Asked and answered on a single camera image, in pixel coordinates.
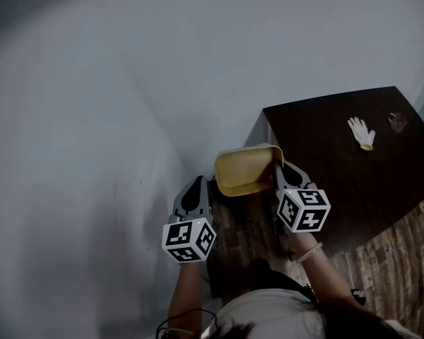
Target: black pants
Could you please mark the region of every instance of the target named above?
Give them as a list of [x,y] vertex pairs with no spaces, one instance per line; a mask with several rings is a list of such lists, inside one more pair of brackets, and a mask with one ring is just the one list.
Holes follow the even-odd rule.
[[294,279],[271,270],[267,267],[251,267],[249,269],[249,288],[251,291],[259,289],[285,289],[298,291],[306,296],[311,302],[317,303],[317,298],[313,291],[308,287],[303,287]]

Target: white wall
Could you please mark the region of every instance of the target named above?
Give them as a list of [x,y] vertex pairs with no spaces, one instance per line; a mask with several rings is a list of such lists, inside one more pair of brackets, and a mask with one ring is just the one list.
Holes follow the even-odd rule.
[[24,15],[0,31],[0,338],[147,336],[191,176],[88,0]]
[[210,172],[263,107],[424,86],[424,0],[97,0],[185,162]]

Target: table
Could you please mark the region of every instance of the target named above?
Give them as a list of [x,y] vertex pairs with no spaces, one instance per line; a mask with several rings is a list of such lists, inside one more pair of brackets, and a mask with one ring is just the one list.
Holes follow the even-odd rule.
[[[401,133],[388,116],[401,112]],[[424,199],[424,123],[395,87],[359,90],[264,109],[285,159],[324,189],[331,210],[316,238],[328,254],[354,249]],[[362,150],[347,120],[374,129],[374,150]]]

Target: wooden floor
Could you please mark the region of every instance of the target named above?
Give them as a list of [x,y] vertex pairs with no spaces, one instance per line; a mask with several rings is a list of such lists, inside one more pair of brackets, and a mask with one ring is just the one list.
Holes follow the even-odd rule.
[[[273,194],[225,198],[213,185],[212,191],[218,226],[218,249],[208,261],[213,294],[225,304],[248,292],[246,269],[256,257],[308,284],[301,265],[289,260],[287,237],[274,232]],[[424,200],[366,244],[330,259],[351,287],[364,289],[367,309],[424,336]]]

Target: white glove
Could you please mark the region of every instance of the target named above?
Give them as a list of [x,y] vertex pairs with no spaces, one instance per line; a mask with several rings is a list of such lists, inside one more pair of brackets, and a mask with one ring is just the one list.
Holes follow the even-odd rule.
[[356,141],[360,144],[360,147],[363,150],[373,150],[374,148],[372,147],[372,144],[374,143],[375,132],[367,132],[365,121],[362,119],[360,121],[357,117],[355,117],[350,118],[347,123],[350,126]]

